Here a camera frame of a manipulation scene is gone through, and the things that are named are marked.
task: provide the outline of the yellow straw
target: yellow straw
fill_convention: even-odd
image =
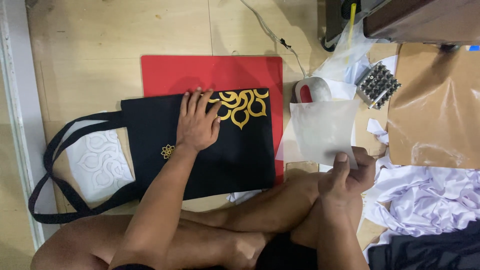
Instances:
[[[353,35],[353,23],[355,21],[355,11],[357,9],[357,4],[353,3],[352,7],[350,9],[350,33],[348,34],[348,47],[347,49],[350,49],[352,46],[352,35]]]

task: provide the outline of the cable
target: cable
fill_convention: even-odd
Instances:
[[[242,1],[243,4],[245,4],[247,6],[247,8],[249,8],[251,11],[253,11],[253,13],[255,14],[255,16],[257,16],[258,20],[260,20],[260,24],[262,25],[262,28],[265,29],[265,31],[268,32],[268,34],[273,37],[276,41],[278,41],[280,44],[282,44],[283,46],[285,46],[285,48],[287,48],[287,50],[293,52],[293,54],[295,54],[295,57],[297,58],[297,61],[299,63],[299,66],[300,66],[300,69],[301,69],[301,72],[303,73],[303,78],[308,78],[308,75],[306,74],[305,70],[303,69],[303,67],[301,66],[301,63],[300,63],[300,59],[299,59],[299,56],[297,55],[297,53],[292,49],[292,46],[289,46],[285,43],[285,40],[283,38],[277,38],[277,36],[275,36],[275,34],[270,30],[270,28],[268,28],[267,24],[265,23],[265,21],[263,20],[263,18],[260,16],[260,14],[255,10],[253,9],[251,6],[249,6],[244,0],[240,0]]]

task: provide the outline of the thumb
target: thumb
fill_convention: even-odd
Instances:
[[[350,163],[347,154],[343,152],[337,153],[333,162],[332,176],[335,183],[345,183],[350,173]]]
[[[216,142],[218,139],[218,132],[220,131],[220,117],[216,117],[212,123],[212,140]]]

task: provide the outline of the black tote bag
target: black tote bag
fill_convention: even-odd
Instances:
[[[66,124],[50,141],[44,154],[47,171],[28,201],[28,209],[41,223],[62,224],[81,217],[103,213],[139,199],[170,155],[175,151],[177,124],[182,95],[122,100],[121,111],[102,112],[77,118]],[[270,188],[275,179],[272,118],[268,89],[215,92],[222,107],[218,140],[200,151],[188,179],[184,200],[224,193]],[[103,120],[74,131],[62,139],[68,129],[83,120]],[[55,177],[53,163],[60,153],[82,136],[96,131],[127,128],[135,181],[115,192],[107,201],[89,208],[65,180]],[[77,212],[35,213],[35,203],[51,178]]]

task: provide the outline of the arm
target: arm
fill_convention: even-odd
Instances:
[[[334,168],[319,181],[321,202],[320,228],[317,244],[319,269],[370,269],[357,240],[356,231],[348,214],[351,198],[369,189],[375,175],[375,159],[366,150],[356,147],[358,170],[350,170],[348,156],[338,153]]]
[[[195,158],[200,150],[216,141],[220,128],[216,113],[221,103],[206,114],[213,92],[209,90],[199,100],[200,93],[198,88],[192,97],[188,92],[183,96],[175,150],[145,192],[109,269],[130,263],[164,267]]]

